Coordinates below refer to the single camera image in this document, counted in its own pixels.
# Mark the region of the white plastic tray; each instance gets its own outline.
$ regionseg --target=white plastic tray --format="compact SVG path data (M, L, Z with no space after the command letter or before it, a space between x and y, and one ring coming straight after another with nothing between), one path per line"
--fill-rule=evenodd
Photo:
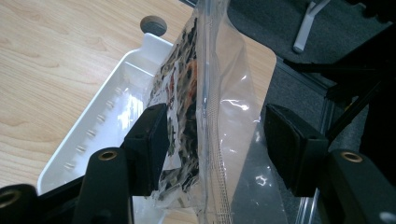
M45 166L38 194L84 175L95 151L120 146L145 109L148 85L171 48L169 42L145 34L142 47L121 59Z

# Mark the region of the wooden surface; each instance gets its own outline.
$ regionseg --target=wooden surface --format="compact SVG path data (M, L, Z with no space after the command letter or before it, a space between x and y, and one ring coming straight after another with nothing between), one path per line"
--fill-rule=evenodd
M39 174L121 57L140 47L140 21L167 22L174 42L192 8L166 1L0 1L0 188ZM275 54L244 37L258 102ZM170 223L193 223L177 218Z

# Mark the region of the plastic bag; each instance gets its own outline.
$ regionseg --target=plastic bag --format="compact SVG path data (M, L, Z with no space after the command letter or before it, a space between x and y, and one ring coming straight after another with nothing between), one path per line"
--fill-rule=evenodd
M171 146L154 199L193 207L200 223L286 223L264 147L260 108L228 1L199 1L154 78Z

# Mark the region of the chair leg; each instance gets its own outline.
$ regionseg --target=chair leg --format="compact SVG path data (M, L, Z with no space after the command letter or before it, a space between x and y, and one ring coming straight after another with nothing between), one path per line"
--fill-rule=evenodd
M309 32L311 31L312 23L314 22L315 16L330 2L330 0L321 0L319 3L311 1L308 9L305 12L303 23L300 26L300 31L297 34L297 38L293 45L293 50L296 53L302 53L304 51L306 40L308 39Z

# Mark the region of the brass screw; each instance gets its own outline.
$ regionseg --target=brass screw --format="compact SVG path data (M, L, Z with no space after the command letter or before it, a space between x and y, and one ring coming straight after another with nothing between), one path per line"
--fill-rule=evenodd
M352 161L352 162L362 162L363 158L353 152L341 152L341 156L346 159L347 161Z
M99 155L101 161L111 161L117 157L117 152L114 150L104 151Z

